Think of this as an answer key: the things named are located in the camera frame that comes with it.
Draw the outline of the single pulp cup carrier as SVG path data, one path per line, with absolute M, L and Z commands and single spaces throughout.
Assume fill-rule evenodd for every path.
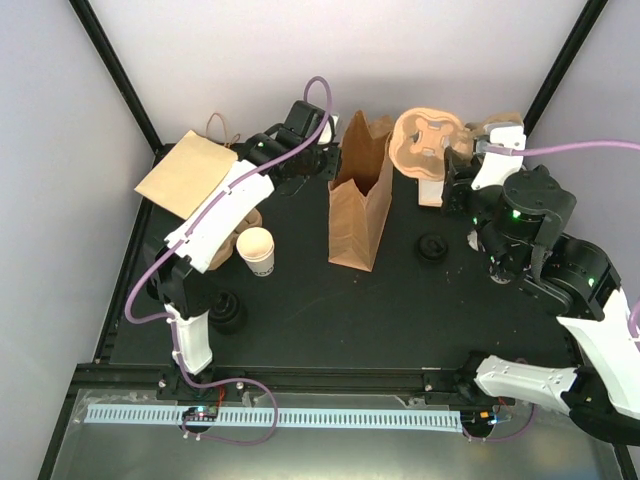
M 411 108 L 396 121 L 388 140 L 388 156 L 409 178 L 443 181 L 445 150 L 451 147 L 470 162 L 474 142 L 499 124 L 523 126 L 517 112 L 494 114 L 479 123 L 465 124 L 455 114 L 428 107 Z

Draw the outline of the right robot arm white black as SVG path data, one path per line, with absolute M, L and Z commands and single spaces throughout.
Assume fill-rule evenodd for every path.
M 514 282 L 565 327 L 586 366 L 549 368 L 472 352 L 453 376 L 466 404 L 510 397 L 568 416 L 611 444 L 639 443 L 639 325 L 609 256 L 565 232 L 576 198 L 539 165 L 503 171 L 494 185 L 475 186 L 482 162 L 444 153 L 442 209 L 472 220 L 468 242 L 489 258 L 489 272 Z

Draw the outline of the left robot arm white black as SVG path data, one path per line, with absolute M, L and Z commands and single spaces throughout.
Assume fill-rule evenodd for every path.
M 217 254 L 228 256 L 232 233 L 279 186 L 295 178 L 336 177 L 341 153 L 335 141 L 338 115 L 305 100 L 286 119 L 235 147 L 220 184 L 179 227 L 145 248 L 148 269 L 136 288 L 164 310 L 179 386 L 193 399 L 207 397 L 215 376 L 210 329 L 231 334 L 244 326 L 238 296 L 217 285 L 208 271 Z

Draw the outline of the brown kraft paper bag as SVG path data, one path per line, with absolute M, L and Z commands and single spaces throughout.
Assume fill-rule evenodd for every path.
M 370 272 L 392 201 L 393 164 L 388 140 L 393 119 L 370 122 L 356 111 L 341 142 L 342 165 L 328 185 L 328 260 Z

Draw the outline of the white paper cup black print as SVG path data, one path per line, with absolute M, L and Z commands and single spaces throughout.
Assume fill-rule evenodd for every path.
M 236 249 L 258 277 L 270 275 L 275 267 L 275 242 L 271 233 L 262 227 L 251 227 L 237 238 Z

